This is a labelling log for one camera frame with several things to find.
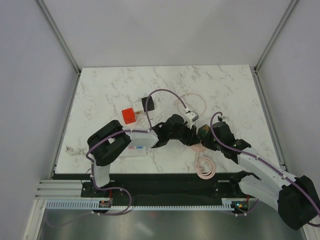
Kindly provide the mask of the green cube plug adapter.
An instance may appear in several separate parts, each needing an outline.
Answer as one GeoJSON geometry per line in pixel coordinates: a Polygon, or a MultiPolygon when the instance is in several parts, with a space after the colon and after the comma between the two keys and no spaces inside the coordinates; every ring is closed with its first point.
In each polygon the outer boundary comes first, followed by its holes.
{"type": "Polygon", "coordinates": [[[197,136],[199,137],[200,140],[204,140],[209,131],[210,131],[210,126],[205,124],[197,130],[197,136]]]}

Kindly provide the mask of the pink round disc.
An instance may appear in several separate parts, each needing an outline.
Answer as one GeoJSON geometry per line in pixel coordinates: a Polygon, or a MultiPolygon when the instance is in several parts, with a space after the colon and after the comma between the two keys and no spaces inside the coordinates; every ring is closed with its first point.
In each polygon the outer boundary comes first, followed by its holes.
{"type": "Polygon", "coordinates": [[[196,152],[204,152],[207,149],[201,143],[194,144],[191,146],[191,148],[196,152]]]}

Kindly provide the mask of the black cube plug adapter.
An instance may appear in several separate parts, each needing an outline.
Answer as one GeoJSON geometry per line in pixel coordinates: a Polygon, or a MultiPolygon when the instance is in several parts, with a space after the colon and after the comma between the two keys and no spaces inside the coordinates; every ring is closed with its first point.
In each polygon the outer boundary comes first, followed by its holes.
{"type": "Polygon", "coordinates": [[[155,103],[154,103],[153,98],[151,96],[150,97],[147,97],[147,96],[142,97],[141,103],[142,103],[144,112],[153,111],[155,109],[155,103]]]}

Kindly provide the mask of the white cube plug tiger print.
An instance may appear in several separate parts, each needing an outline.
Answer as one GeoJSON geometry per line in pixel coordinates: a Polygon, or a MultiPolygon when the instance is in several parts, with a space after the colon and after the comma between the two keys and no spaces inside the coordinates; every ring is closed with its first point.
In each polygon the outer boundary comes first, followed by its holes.
{"type": "Polygon", "coordinates": [[[141,101],[135,102],[132,106],[132,109],[133,109],[134,115],[137,117],[145,114],[143,103],[141,101]]]}

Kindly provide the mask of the white power strip coloured sockets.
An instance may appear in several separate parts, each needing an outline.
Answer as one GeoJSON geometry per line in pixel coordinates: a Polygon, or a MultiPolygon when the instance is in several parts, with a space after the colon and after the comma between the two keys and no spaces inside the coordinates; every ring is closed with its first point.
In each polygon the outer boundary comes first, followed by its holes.
{"type": "Polygon", "coordinates": [[[119,155],[119,158],[142,158],[145,157],[148,153],[148,148],[145,146],[128,146],[123,150],[119,155]]]}

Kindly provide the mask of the red cube plug adapter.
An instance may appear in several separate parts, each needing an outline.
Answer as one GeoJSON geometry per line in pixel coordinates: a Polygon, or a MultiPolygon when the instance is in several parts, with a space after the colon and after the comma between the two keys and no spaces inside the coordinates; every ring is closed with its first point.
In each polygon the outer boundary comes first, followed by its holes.
{"type": "Polygon", "coordinates": [[[121,111],[124,123],[126,125],[132,124],[136,122],[136,115],[133,108],[123,109],[121,111]]]}

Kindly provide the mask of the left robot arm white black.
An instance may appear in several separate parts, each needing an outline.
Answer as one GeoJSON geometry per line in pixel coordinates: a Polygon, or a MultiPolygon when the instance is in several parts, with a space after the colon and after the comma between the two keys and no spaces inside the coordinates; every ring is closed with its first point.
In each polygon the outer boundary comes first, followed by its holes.
{"type": "Polygon", "coordinates": [[[110,167],[128,147],[161,148],[170,140],[178,140],[185,146],[200,142],[195,121],[199,118],[194,111],[180,116],[173,114],[165,122],[151,129],[124,128],[118,120],[112,120],[91,135],[87,144],[86,157],[91,161],[92,191],[99,197],[110,191],[110,167]]]}

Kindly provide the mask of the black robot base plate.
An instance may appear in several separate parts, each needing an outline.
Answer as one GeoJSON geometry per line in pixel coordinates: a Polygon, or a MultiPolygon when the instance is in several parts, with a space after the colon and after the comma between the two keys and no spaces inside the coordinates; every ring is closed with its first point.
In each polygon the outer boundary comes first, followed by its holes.
{"type": "Polygon", "coordinates": [[[111,174],[107,191],[97,190],[91,181],[84,182],[83,198],[107,198],[127,205],[138,201],[169,203],[213,203],[215,199],[239,199],[246,203],[250,197],[236,184],[238,173],[217,173],[204,180],[195,173],[128,173],[111,174]]]}

